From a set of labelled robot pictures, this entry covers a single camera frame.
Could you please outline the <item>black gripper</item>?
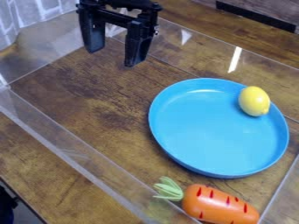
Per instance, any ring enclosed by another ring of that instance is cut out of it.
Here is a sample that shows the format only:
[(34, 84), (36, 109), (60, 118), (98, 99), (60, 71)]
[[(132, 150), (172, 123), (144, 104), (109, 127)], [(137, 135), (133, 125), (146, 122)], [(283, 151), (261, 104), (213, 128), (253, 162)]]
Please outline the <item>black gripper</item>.
[(78, 0), (76, 4), (82, 43), (89, 53), (105, 46), (105, 23), (126, 28), (125, 62), (145, 60), (162, 7), (152, 0)]

